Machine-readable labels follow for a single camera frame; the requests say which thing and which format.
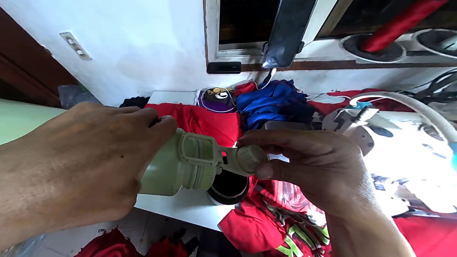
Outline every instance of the red pole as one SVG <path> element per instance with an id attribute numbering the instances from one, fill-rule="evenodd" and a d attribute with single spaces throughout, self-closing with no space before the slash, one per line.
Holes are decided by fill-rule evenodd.
<path id="1" fill-rule="evenodd" d="M 418 0 L 412 3 L 362 42 L 361 50 L 371 53 L 384 50 L 447 2 L 448 0 Z"/>

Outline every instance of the wooden door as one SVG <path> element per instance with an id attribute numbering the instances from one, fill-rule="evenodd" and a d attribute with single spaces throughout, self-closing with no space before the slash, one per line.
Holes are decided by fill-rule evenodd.
<path id="1" fill-rule="evenodd" d="M 0 8 L 0 98 L 60 107 L 57 87 L 78 81 Z"/>

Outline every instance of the white table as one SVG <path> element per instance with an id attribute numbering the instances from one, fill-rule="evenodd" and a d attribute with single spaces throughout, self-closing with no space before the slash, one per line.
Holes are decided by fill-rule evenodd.
<path id="1" fill-rule="evenodd" d="M 195 92 L 155 91 L 149 103 L 182 103 L 194 105 Z M 214 230 L 234 205 L 214 205 L 206 191 L 181 189 L 174 196 L 139 194 L 135 207 L 186 221 Z"/>

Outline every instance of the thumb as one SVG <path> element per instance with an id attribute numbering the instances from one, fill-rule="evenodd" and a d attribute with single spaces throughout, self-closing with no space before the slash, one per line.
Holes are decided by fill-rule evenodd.
<path id="1" fill-rule="evenodd" d="M 294 164 L 273 159 L 259 164 L 254 173 L 260 180 L 280 180 L 296 183 L 299 180 L 299 170 L 299 167 Z"/>

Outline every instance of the white hose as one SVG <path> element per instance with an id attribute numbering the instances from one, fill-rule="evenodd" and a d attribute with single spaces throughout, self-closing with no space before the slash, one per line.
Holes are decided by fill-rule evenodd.
<path id="1" fill-rule="evenodd" d="M 445 138 L 448 143 L 457 142 L 457 132 L 454 127 L 439 113 L 432 108 L 426 106 L 424 103 L 413 99 L 409 96 L 394 92 L 369 92 L 356 95 L 349 101 L 353 107 L 357 106 L 357 102 L 364 98 L 383 97 L 400 102 L 416 112 L 422 114 L 425 118 L 429 119 L 430 123 L 435 127 L 441 137 Z"/>

